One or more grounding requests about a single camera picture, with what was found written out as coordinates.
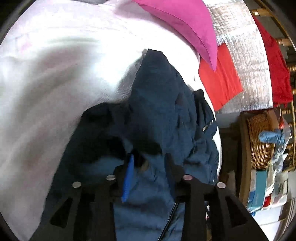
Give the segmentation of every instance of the shiny silver sheet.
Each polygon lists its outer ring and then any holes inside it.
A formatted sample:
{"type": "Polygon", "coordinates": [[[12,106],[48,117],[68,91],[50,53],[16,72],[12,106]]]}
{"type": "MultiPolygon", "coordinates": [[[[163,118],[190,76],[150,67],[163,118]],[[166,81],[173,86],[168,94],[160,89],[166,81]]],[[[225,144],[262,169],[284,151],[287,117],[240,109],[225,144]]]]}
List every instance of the shiny silver sheet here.
{"type": "Polygon", "coordinates": [[[269,67],[260,32],[241,0],[203,0],[211,12],[217,43],[227,44],[244,91],[218,113],[272,107],[269,67]]]}

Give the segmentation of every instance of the magenta fabric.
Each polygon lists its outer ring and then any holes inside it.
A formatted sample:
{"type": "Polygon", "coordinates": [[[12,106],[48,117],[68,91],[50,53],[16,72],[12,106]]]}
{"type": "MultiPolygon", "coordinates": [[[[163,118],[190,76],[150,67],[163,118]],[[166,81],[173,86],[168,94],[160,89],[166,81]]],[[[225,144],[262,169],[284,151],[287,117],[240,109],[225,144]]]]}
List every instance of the magenta fabric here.
{"type": "Polygon", "coordinates": [[[189,43],[215,71],[217,42],[210,12],[202,0],[133,0],[164,20],[189,43]]]}

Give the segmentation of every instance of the white bedsheet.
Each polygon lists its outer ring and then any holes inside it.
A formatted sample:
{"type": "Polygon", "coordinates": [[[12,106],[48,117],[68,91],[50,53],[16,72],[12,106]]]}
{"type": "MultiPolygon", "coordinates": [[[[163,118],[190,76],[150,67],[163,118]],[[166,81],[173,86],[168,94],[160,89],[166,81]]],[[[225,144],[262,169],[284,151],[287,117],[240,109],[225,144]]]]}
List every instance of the white bedsheet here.
{"type": "MultiPolygon", "coordinates": [[[[130,0],[39,0],[10,29],[0,46],[0,211],[20,240],[39,224],[81,114],[127,98],[148,48],[162,51],[193,90],[204,90],[199,55],[130,0]]],[[[218,130],[214,141],[221,160],[218,130]]]]}

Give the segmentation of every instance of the bed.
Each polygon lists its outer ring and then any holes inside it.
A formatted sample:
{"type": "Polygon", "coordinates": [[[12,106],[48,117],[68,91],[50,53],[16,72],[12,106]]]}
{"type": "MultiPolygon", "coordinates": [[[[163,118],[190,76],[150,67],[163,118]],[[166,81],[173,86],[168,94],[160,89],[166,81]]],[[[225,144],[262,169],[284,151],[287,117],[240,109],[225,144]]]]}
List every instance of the bed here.
{"type": "MultiPolygon", "coordinates": [[[[36,1],[11,27],[0,46],[0,211],[18,239],[37,228],[83,111],[128,98],[148,48],[162,51],[192,90],[202,89],[213,110],[199,79],[199,54],[134,2],[36,1]]],[[[218,129],[213,140],[218,174],[218,129]]]]}

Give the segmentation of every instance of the red object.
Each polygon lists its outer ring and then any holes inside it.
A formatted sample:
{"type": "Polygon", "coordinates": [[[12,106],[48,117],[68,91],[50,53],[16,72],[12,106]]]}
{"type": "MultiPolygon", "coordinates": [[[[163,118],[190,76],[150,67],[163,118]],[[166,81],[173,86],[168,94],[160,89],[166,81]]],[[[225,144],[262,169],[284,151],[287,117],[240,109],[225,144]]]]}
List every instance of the red object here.
{"type": "Polygon", "coordinates": [[[262,207],[267,207],[270,205],[270,202],[271,202],[271,194],[267,197],[265,197],[265,200],[264,200],[264,203],[263,203],[263,206],[262,207]]]}
{"type": "Polygon", "coordinates": [[[198,73],[215,111],[243,91],[226,44],[218,47],[216,72],[201,59],[198,73]]]}
{"type": "Polygon", "coordinates": [[[286,66],[286,62],[276,40],[266,31],[256,17],[253,18],[262,36],[266,50],[274,107],[280,104],[287,105],[287,103],[293,101],[290,85],[290,71],[286,66]]]}

